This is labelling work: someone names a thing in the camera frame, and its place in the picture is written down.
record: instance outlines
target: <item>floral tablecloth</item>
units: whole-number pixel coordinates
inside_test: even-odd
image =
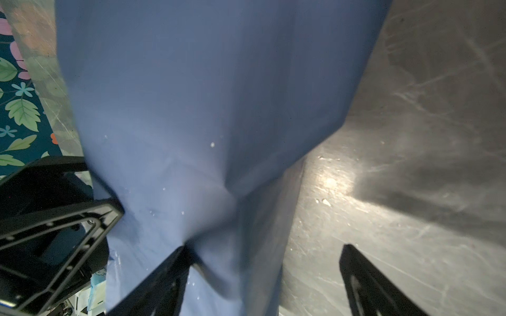
[[[61,155],[56,137],[0,8],[0,178],[46,155]]]

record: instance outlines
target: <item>light blue flower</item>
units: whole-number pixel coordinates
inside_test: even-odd
[[[18,130],[17,129],[11,129],[10,126],[6,125],[5,126],[5,129],[3,128],[0,128],[0,137],[4,137],[5,135],[9,135],[10,137],[14,137],[14,134],[15,132],[17,132]]]
[[[21,83],[21,86],[18,86],[17,84],[11,85],[14,89],[17,89],[19,91],[16,91],[16,95],[18,97],[22,96],[23,94],[26,94],[29,97],[33,97],[33,94],[31,94],[29,91],[34,91],[35,89],[29,86],[26,86],[24,82]]]

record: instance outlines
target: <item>pink flower petal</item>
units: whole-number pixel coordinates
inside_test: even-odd
[[[7,22],[7,19],[0,19],[0,34],[12,35],[11,26]]]
[[[18,63],[18,66],[19,66],[19,67],[21,67],[21,68],[23,68],[24,70],[26,70],[26,64],[25,64],[25,62],[24,62],[24,61],[22,61],[22,60],[17,60],[16,62]]]
[[[11,54],[16,60],[23,60],[23,56],[19,52],[18,44],[14,41],[11,43]]]
[[[22,71],[19,73],[18,77],[23,80],[28,80],[30,79],[30,74],[28,73],[28,71]]]

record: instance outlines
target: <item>gray marble surface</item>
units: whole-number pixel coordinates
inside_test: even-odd
[[[2,0],[62,152],[82,155],[52,0]],[[345,126],[313,150],[284,316],[350,315],[357,246],[432,316],[506,315],[506,3],[394,0]]]

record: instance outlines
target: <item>blue plastic sheet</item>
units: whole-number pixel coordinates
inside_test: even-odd
[[[275,315],[301,159],[342,125],[389,4],[56,1],[85,158],[125,208],[108,309],[187,243],[181,315]]]

